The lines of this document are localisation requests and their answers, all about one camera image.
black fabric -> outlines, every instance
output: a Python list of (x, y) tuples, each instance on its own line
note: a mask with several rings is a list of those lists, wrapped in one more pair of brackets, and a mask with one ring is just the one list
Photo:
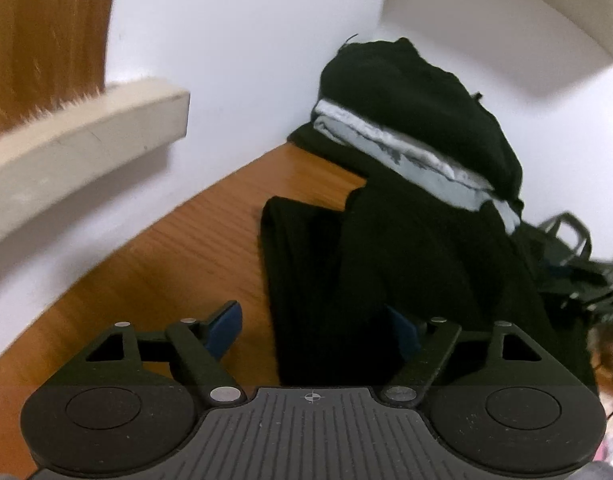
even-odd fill
[(345, 45), (320, 85), (322, 97), (453, 157), (484, 176), (501, 198), (518, 197), (522, 167), (498, 121), (406, 38)]
[(509, 320), (593, 384), (585, 328), (552, 324), (491, 203), (452, 208), (391, 172), (344, 212), (272, 198), (261, 236), (283, 384), (387, 382), (402, 361), (385, 305), (466, 330)]

metal screw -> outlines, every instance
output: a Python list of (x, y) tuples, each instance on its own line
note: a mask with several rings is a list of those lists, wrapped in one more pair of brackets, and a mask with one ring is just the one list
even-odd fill
[(391, 386), (384, 395), (394, 402), (410, 402), (418, 396), (417, 392), (408, 386)]
[(220, 386), (211, 390), (209, 395), (216, 402), (235, 402), (242, 394), (233, 386)]

